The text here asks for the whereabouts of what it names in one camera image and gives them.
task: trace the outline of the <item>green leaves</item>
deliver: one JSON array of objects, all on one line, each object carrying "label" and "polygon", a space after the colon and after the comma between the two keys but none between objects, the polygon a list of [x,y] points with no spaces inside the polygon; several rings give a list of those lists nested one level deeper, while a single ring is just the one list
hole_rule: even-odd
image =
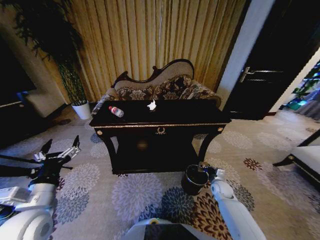
[{"label": "green leaves", "polygon": [[73,63],[78,60],[77,50],[82,39],[67,20],[71,9],[70,0],[0,0],[3,8],[13,6],[16,10],[16,34],[27,45],[33,43],[35,55],[41,49],[43,58],[52,57],[58,65],[63,85],[73,105],[86,103],[86,96]]}]

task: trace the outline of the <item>dark wooden door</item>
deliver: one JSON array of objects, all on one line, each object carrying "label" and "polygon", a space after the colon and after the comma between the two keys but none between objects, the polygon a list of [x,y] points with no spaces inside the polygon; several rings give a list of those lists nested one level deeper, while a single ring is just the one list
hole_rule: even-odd
[{"label": "dark wooden door", "polygon": [[320,46],[320,1],[276,0],[224,108],[263,119]]}]

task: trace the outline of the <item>sofa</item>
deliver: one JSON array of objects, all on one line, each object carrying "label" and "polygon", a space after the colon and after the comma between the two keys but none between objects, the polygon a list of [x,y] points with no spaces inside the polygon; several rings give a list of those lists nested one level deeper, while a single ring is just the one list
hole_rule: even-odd
[{"label": "sofa", "polygon": [[125,71],[115,80],[91,114],[97,114],[105,101],[133,100],[190,100],[209,99],[215,101],[217,108],[221,98],[215,92],[194,80],[194,66],[187,59],[176,59],[163,68],[153,67],[147,80],[133,80]]}]

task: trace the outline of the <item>white plant pot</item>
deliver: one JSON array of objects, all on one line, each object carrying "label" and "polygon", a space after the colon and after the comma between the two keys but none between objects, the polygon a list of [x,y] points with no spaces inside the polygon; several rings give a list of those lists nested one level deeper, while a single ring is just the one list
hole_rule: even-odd
[{"label": "white plant pot", "polygon": [[88,102],[80,106],[72,106],[72,107],[75,110],[76,114],[78,114],[78,116],[82,120],[91,118],[90,107]]}]

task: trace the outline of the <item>chair leg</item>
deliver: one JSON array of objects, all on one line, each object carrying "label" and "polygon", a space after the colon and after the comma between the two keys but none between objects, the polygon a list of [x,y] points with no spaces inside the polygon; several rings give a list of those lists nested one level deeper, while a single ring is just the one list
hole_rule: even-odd
[{"label": "chair leg", "polygon": [[273,166],[279,167],[279,166],[289,165],[289,164],[292,164],[294,162],[294,159],[295,159],[294,156],[289,155],[285,159],[283,159],[282,161],[274,163]]}]

